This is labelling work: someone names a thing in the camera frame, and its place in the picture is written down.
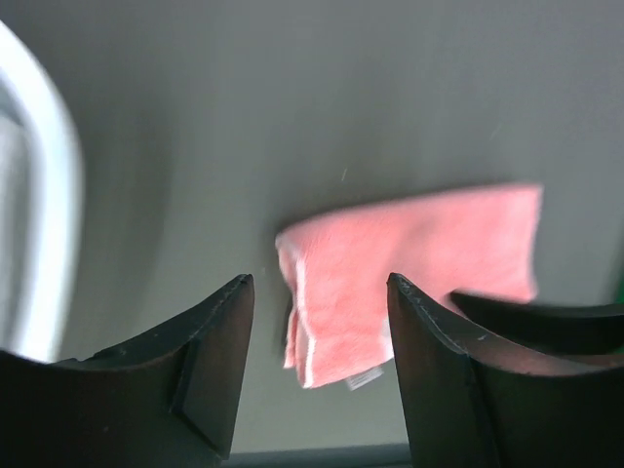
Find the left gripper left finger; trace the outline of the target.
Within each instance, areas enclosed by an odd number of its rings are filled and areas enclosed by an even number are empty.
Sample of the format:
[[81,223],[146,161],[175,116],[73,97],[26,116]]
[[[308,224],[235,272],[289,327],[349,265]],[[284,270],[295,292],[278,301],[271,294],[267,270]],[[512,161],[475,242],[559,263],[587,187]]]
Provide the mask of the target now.
[[254,316],[240,275],[79,361],[1,355],[5,467],[217,467],[231,452]]

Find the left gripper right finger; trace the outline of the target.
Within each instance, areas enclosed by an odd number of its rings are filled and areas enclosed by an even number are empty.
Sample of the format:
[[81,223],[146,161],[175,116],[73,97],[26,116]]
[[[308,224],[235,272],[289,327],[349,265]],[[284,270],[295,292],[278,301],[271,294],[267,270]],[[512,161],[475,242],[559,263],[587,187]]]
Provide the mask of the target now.
[[623,350],[540,352],[469,320],[406,277],[388,283],[416,467],[619,467]]

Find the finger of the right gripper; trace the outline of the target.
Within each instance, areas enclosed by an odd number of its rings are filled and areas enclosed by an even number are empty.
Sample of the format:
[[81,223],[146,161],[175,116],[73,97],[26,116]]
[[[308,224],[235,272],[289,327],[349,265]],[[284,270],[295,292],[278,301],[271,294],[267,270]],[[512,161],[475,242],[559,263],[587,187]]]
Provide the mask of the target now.
[[450,301],[472,322],[525,347],[559,355],[623,350],[623,305],[555,306],[452,292]]

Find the pink bunny towel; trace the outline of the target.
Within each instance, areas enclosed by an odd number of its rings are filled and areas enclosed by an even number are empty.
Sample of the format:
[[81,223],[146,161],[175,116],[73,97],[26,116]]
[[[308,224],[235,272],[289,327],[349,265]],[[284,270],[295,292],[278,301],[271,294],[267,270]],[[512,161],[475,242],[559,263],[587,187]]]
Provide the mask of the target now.
[[292,294],[285,367],[313,389],[394,356],[388,277],[441,304],[462,290],[527,302],[543,190],[509,183],[365,205],[294,224],[275,241]]

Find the white perforated plastic basket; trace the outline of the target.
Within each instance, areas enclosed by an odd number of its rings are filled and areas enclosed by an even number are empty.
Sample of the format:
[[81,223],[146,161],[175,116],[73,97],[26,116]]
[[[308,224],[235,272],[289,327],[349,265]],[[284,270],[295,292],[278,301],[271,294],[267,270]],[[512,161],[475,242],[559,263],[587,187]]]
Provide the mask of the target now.
[[80,250],[80,141],[53,80],[7,25],[1,27],[1,85],[24,127],[30,157],[25,278],[8,348],[51,363],[62,343]]

